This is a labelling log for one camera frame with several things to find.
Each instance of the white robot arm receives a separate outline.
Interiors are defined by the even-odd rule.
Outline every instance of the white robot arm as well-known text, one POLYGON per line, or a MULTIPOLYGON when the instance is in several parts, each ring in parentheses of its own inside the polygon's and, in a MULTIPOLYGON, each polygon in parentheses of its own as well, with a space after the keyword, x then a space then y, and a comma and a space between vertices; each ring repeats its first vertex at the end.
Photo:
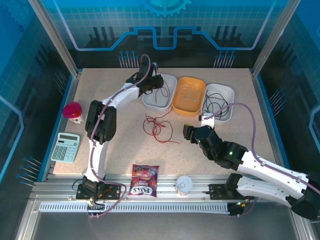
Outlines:
POLYGON ((222 168, 241 173, 232 173, 228 178, 224 186, 226 196, 263 198, 281 203, 304 218, 317 218, 320 195, 312 188, 319 189, 320 174, 296 172, 259 156, 257 160, 246 147, 222 141, 214 130, 214 118, 209 118, 209 115, 212 114, 204 113, 199 116, 201 127, 185 125, 183 136, 192 144, 198 144, 209 160, 222 168))
MULTIPOLYGON (((146 91, 163 86, 164 80, 161 75, 157 75, 157 64, 153 63, 146 79, 140 84, 128 88, 137 83, 146 72, 147 67, 141 64, 136 78, 133 75, 126 81, 123 86, 126 90, 117 94, 106 108, 104 119, 99 122, 94 133, 93 141, 95 142, 93 143, 93 141, 89 140, 90 153, 93 152, 93 156, 92 159, 91 156, 89 157, 88 168, 83 177, 82 186, 78 188, 80 192, 85 192, 82 196, 93 196, 98 199, 102 192, 106 190, 106 184, 99 181, 99 179, 105 177, 106 153, 109 142, 116 133, 117 111, 146 91)), ((110 99, 109 97, 102 101, 94 100, 91 103, 85 123, 85 130, 89 138, 94 132, 98 116, 110 99)), ((317 218, 320 195, 306 186, 305 183, 319 188, 319 174, 312 173, 307 175, 295 172, 260 157, 259 161, 257 161, 253 153, 244 146, 234 142, 222 141, 214 130, 214 118, 208 119, 209 115, 211 114, 204 113, 204 115, 199 116, 201 127, 185 125, 183 128, 184 138, 190 140, 191 143, 199 144, 204 155, 221 167, 259 178, 255 179, 251 176, 232 173, 224 186, 224 192, 228 199, 238 199, 239 196, 264 198, 281 203, 302 217, 308 219, 317 218), (295 176, 298 180, 281 172, 295 176)))

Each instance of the blue wall panel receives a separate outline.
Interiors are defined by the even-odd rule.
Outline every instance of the blue wall panel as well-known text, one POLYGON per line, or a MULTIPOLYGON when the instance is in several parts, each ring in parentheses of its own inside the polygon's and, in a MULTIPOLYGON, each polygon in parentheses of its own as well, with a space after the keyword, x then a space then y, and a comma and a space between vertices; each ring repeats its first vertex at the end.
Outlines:
POLYGON ((306 173, 320 171, 319 7, 301 1, 260 73, 288 161, 306 173))
POLYGON ((130 57, 143 53, 161 67, 252 67, 286 3, 44 1, 78 68, 135 67, 130 57), (220 56, 228 63, 218 66, 220 56))
POLYGON ((0 0, 0 31, 0 239, 10 240, 38 175, 23 159, 41 165, 70 73, 28 1, 0 0))

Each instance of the candy bag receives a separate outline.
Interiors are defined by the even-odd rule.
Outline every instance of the candy bag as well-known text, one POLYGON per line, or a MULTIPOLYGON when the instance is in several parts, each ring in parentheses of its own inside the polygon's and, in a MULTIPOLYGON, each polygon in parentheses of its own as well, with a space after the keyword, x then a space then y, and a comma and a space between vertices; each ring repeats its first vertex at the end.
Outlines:
POLYGON ((129 195, 147 194, 157 197, 157 178, 159 166, 132 166, 132 178, 129 195))

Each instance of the wooden tabletop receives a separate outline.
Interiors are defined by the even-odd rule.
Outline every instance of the wooden tabletop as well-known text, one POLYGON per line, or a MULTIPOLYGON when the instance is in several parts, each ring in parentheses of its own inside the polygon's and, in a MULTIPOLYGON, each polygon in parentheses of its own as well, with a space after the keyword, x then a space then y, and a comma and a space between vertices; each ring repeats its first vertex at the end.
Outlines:
MULTIPOLYGON (((136 68, 85 68, 76 90, 74 101, 82 106, 83 117, 92 100, 103 100, 120 89, 136 68)), ((257 95, 250 72, 247 68, 160 68, 158 73, 181 77, 194 77, 211 83, 228 86, 234 90, 235 102, 247 104, 256 119, 256 153, 269 161, 275 162, 266 126, 259 107, 257 95)), ((116 134, 110 142, 105 160, 107 174, 131 174, 132 165, 160 166, 160 175, 217 175, 229 174, 233 170, 224 169, 208 160, 196 144, 191 144, 183 137, 185 123, 200 126, 198 117, 186 117, 171 112, 164 120, 173 127, 172 140, 177 143, 159 143, 143 130, 146 115, 160 117, 163 114, 145 108, 141 97, 132 101, 117 112, 116 134)), ((241 107, 233 107, 232 118, 224 125, 216 125, 215 130, 224 141, 235 142, 251 149, 253 123, 249 112, 241 107)), ((89 139, 85 123, 75 124, 68 121, 65 132, 80 135, 80 146, 74 163, 57 162, 54 174, 84 174, 89 159, 89 139)), ((170 135, 168 127, 163 128, 162 137, 170 135)))

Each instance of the light blue calculator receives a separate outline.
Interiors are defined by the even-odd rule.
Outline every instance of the light blue calculator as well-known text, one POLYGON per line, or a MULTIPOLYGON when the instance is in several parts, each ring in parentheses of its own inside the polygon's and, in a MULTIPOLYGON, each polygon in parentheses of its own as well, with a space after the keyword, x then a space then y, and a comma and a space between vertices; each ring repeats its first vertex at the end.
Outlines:
POLYGON ((79 135, 67 132, 59 132, 53 152, 51 154, 51 160, 69 164, 73 163, 77 155, 79 142, 79 135))

